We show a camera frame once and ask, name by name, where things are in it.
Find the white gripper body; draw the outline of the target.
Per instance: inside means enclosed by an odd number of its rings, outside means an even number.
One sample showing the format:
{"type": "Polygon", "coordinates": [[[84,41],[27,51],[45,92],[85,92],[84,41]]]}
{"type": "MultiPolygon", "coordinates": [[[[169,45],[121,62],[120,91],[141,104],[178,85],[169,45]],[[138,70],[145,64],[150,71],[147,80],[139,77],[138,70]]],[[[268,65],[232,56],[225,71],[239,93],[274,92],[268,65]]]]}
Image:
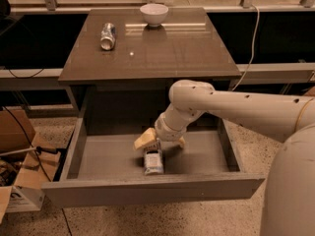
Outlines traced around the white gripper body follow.
{"type": "Polygon", "coordinates": [[[166,122],[166,114],[161,113],[155,121],[157,137],[164,142],[179,141],[187,130],[183,124],[173,125],[166,122]]]}

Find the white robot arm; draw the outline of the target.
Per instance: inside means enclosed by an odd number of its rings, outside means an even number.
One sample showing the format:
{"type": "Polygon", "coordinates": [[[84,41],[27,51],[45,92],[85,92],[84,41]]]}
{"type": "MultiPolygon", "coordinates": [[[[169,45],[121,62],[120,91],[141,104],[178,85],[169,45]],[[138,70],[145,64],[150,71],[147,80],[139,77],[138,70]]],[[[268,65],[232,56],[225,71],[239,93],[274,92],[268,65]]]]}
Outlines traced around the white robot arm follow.
{"type": "Polygon", "coordinates": [[[181,80],[170,104],[134,148],[183,142],[187,127],[210,113],[282,144],[267,179],[260,236],[315,236],[315,98],[220,91],[181,80]]]}

